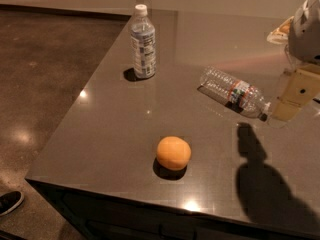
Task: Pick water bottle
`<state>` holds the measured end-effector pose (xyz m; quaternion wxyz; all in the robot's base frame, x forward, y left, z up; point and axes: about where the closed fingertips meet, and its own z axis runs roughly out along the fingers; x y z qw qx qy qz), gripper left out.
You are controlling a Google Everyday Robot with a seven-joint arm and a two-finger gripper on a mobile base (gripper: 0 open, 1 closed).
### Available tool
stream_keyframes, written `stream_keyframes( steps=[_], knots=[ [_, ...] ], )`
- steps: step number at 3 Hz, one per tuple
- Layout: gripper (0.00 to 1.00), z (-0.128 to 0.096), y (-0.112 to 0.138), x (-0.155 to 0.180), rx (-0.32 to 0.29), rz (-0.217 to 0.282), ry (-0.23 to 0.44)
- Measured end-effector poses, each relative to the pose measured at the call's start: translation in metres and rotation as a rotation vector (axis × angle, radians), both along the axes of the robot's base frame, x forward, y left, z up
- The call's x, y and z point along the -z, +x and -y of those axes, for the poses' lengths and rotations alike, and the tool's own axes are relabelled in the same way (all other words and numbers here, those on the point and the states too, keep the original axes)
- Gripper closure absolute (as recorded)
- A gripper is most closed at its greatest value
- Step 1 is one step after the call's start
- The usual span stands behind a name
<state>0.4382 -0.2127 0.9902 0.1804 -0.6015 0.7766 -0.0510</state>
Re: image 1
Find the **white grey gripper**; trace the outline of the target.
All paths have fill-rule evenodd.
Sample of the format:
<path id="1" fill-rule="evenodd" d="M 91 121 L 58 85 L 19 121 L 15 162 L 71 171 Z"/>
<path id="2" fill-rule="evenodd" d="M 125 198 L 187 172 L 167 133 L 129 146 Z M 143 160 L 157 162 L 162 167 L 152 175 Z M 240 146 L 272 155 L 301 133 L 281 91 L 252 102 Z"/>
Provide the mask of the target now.
<path id="1" fill-rule="evenodd" d="M 305 0 L 295 12 L 288 36 L 289 53 L 300 61 L 320 64 L 320 0 Z M 320 68 L 297 67 L 277 97 L 271 118 L 293 119 L 320 93 Z"/>

